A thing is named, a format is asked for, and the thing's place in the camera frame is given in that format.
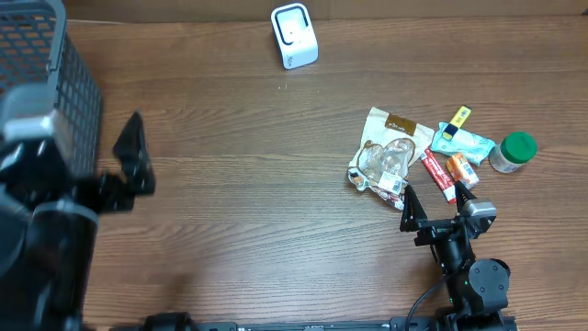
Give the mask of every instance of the orange package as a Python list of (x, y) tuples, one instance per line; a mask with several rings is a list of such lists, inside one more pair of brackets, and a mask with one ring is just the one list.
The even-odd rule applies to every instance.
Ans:
[(468, 160), (461, 152), (449, 157), (446, 166), (453, 179), (456, 181), (461, 180), (466, 188), (473, 188), (480, 183), (478, 175), (476, 175), (474, 169), (471, 168)]

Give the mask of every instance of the brown label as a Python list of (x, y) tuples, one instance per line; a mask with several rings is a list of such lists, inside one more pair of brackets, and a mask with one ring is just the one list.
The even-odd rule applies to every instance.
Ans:
[(390, 114), (386, 120), (386, 128), (404, 132), (412, 137), (414, 136), (414, 131), (416, 131), (416, 123)]

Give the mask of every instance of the mesh basket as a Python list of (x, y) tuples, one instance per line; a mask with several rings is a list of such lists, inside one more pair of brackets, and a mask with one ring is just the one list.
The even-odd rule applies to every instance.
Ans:
[(0, 0), (0, 100), (16, 86), (44, 82), (47, 114), (56, 109), (71, 135), (71, 175), (86, 177), (96, 169), (102, 97), (65, 27), (59, 0)]

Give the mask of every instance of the gray wire basket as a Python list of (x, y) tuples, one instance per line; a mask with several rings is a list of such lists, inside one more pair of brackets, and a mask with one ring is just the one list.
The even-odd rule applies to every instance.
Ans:
[[(57, 113), (71, 142), (62, 157), (73, 177), (86, 177), (96, 171), (102, 97), (65, 29), (60, 0), (0, 0), (0, 130)], [(44, 107), (26, 105), (35, 97)]]

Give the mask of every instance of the light blue package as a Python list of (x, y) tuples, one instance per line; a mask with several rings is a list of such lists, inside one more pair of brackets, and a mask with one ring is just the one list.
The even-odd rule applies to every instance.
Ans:
[(449, 141), (443, 138), (443, 131), (446, 127), (447, 123), (439, 123), (439, 131), (435, 133), (433, 143), (431, 143), (431, 150), (433, 152), (439, 152), (447, 156), (462, 152), (468, 161), (479, 166), (481, 162), (488, 157), (490, 150), (496, 144), (490, 139), (480, 137), (477, 134), (461, 129), (459, 129), (456, 134), (453, 135), (453, 139)]

